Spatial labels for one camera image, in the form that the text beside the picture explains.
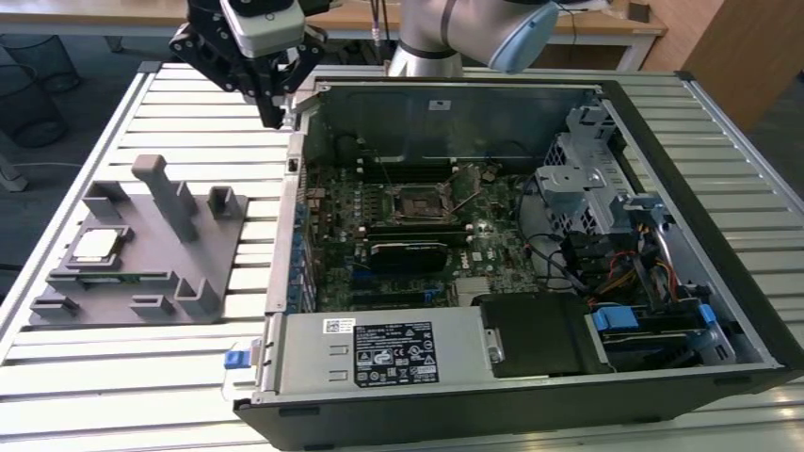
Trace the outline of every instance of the power supply label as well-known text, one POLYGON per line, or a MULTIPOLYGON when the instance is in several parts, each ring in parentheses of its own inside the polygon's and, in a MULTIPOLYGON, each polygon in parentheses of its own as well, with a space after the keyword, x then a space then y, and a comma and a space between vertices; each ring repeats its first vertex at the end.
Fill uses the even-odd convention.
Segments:
POLYGON ((355 325, 355 384, 360 388, 437 382, 431 322, 355 325))

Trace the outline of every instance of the motherboard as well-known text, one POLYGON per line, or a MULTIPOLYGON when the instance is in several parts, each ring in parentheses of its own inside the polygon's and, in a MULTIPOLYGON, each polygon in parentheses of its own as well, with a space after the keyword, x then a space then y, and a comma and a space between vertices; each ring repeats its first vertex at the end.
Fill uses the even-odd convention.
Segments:
POLYGON ((536 291, 515 212, 525 178, 492 162, 311 168, 316 310, 448 307, 536 291))

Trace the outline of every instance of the table leg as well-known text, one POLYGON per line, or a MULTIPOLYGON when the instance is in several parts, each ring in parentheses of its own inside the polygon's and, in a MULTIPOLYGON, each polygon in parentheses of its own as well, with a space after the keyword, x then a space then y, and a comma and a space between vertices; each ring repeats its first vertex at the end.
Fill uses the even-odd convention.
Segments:
POLYGON ((23 191, 28 186, 28 181, 3 154, 0 154, 0 186, 11 192, 23 191))
POLYGON ((623 58, 619 61, 617 71, 639 71, 641 69, 641 64, 648 57, 655 41, 655 35, 633 37, 633 42, 625 49, 623 58))
POLYGON ((105 39, 105 45, 109 46, 112 53, 117 54, 125 50, 123 48, 123 36, 104 36, 103 38, 105 39))

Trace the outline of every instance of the workbench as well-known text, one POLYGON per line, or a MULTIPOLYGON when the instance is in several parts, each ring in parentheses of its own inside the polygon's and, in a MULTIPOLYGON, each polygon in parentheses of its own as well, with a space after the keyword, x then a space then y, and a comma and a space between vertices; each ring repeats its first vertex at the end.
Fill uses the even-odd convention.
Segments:
MULTIPOLYGON (((185 0, 3 0, 0 34, 167 38, 185 21, 185 10, 185 0)), ((371 23, 368 3, 356 0, 309 18, 309 24, 324 28, 331 39, 340 40, 371 40, 371 23)), ((400 28, 399 5, 388 5, 388 24, 395 39, 400 28)), ((576 13, 575 27, 571 17, 559 19, 551 44, 625 47, 617 69, 637 71, 653 41, 665 31, 659 22, 643 24, 601 12, 576 13)))
MULTIPOLYGON (((380 75, 321 67, 317 75, 380 75)), ((499 77, 467 69, 468 77, 499 77)), ((695 82, 672 73, 529 71, 520 77, 615 78, 621 83, 731 246, 804 343, 804 204, 695 82)), ((311 89, 312 80, 303 89, 311 89)), ((280 182, 291 130, 263 128, 240 94, 184 64, 144 64, 0 307, 0 451, 273 450, 232 413, 253 371, 225 371, 224 352, 260 336, 271 276, 280 182), (32 299, 73 240, 93 180, 144 193, 129 165, 160 153, 167 175, 193 193, 232 186, 249 197, 224 321, 205 326, 28 327, 32 299)), ((628 152, 643 185, 653 184, 628 152)), ((724 399, 673 421, 373 447, 500 451, 801 450, 801 380, 724 399)))

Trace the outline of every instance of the mesh trash can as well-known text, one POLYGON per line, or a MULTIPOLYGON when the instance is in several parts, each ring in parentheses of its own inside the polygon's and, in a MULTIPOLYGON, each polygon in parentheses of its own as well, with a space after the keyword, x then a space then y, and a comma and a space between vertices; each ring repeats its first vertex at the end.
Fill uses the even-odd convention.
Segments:
POLYGON ((51 144, 67 132, 64 118, 29 66, 0 65, 0 131, 24 148, 51 144))
POLYGON ((17 64, 36 69, 48 92, 61 92, 80 83, 76 67, 59 36, 0 35, 0 45, 17 64))

